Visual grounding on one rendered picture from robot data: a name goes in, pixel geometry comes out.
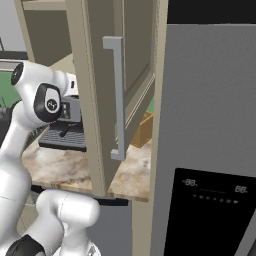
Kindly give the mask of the beige cabinet door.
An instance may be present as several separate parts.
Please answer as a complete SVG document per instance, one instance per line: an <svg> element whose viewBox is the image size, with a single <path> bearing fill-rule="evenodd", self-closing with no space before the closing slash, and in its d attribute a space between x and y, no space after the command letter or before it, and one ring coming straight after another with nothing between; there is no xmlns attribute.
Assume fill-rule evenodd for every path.
<svg viewBox="0 0 256 256"><path fill-rule="evenodd" d="M154 94L157 0L66 0L93 193L107 190L122 161L117 148L113 51L123 38L126 151Z"/></svg>

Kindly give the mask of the grey base cabinet front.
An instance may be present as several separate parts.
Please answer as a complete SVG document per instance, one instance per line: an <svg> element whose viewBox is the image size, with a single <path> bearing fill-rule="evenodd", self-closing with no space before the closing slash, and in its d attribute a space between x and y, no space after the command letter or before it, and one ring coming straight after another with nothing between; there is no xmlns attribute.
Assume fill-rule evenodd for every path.
<svg viewBox="0 0 256 256"><path fill-rule="evenodd" d="M88 228L101 256L132 256L132 203L126 199L97 198L98 221Z"/></svg>

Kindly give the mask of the wooden box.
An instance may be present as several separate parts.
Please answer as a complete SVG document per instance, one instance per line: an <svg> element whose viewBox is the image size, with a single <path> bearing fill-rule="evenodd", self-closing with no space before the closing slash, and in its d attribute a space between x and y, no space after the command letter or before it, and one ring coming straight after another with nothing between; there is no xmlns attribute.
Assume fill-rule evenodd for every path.
<svg viewBox="0 0 256 256"><path fill-rule="evenodd" d="M143 147L152 138L152 130L153 113L146 111L131 144L137 148Z"/></svg>

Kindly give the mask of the grey espresso machine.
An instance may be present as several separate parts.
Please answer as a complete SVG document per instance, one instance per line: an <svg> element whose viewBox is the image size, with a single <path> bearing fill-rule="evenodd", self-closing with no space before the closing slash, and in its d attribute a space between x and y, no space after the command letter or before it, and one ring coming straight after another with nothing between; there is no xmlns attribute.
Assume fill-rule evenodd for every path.
<svg viewBox="0 0 256 256"><path fill-rule="evenodd" d="M78 96L62 98L62 114L38 140L40 147L86 151L83 121Z"/></svg>

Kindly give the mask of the grey fridge with black panel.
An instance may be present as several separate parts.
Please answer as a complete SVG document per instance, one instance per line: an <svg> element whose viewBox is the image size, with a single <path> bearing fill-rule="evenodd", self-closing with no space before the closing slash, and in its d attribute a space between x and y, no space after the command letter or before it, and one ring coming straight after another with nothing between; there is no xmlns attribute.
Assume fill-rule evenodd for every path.
<svg viewBox="0 0 256 256"><path fill-rule="evenodd" d="M170 25L150 256L256 256L256 25Z"/></svg>

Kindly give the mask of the beige wall cabinet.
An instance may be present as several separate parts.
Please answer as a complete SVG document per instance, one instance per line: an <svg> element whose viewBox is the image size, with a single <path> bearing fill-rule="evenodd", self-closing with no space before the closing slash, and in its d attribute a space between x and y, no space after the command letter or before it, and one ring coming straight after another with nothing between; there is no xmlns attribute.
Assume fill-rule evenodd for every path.
<svg viewBox="0 0 256 256"><path fill-rule="evenodd" d="M65 0L14 0L28 59L51 66L72 53Z"/></svg>

